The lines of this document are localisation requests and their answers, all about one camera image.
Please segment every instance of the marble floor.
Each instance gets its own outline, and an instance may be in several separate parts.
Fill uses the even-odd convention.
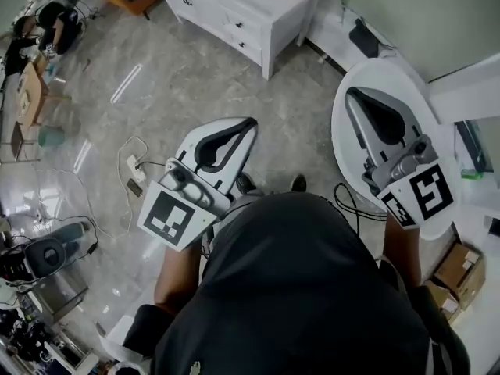
[[[145,159],[162,162],[193,127],[222,116],[253,116],[259,121],[259,137],[245,171],[264,191],[286,191],[292,177],[302,172],[311,192],[332,198],[334,186],[344,180],[330,142],[331,108],[341,75],[321,63],[311,48],[289,46],[266,82],[260,68],[243,55],[194,25],[179,24],[164,2],[151,11],[151,21],[118,9],[104,14],[89,23],[64,59],[58,76],[66,83],[50,85],[72,98],[47,103],[42,112],[43,123],[64,129],[65,143],[27,148],[27,158],[41,157],[35,165],[0,168],[0,201],[7,213],[34,215],[41,207],[46,216],[60,219],[92,214],[113,236],[98,232],[99,248],[74,264],[89,290],[62,320],[98,352],[94,324],[113,328],[155,283],[163,261],[164,247],[135,225],[142,199],[130,193],[130,211],[117,177],[117,152],[131,136],[147,144]],[[137,64],[141,72],[112,104],[111,96]],[[4,138],[10,137],[16,115],[16,82],[13,77],[6,91]],[[135,139],[123,148],[119,167],[124,183],[130,178],[125,160],[142,153],[144,146]],[[150,180],[158,180],[162,171],[161,166],[145,166]],[[354,217],[348,217],[354,224]],[[29,236],[59,222],[49,220],[40,227],[26,216],[11,218]],[[362,220],[361,237],[374,255],[381,253],[383,232],[383,223]],[[91,235],[84,241],[86,246],[92,242]],[[444,237],[422,243],[424,271],[446,242]]]

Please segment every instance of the electrical outlet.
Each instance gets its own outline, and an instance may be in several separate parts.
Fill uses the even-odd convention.
[[[135,155],[131,155],[127,159],[127,165],[130,168],[130,171],[132,171],[132,176],[134,177],[135,181],[140,184],[141,182],[144,182],[146,180],[146,174],[143,170],[141,170],[141,168],[135,168],[137,164],[138,159],[135,158]]]

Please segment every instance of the white dresser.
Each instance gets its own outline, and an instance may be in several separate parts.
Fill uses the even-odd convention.
[[[190,20],[262,67],[269,79],[278,53],[300,45],[318,0],[166,0],[180,22]]]

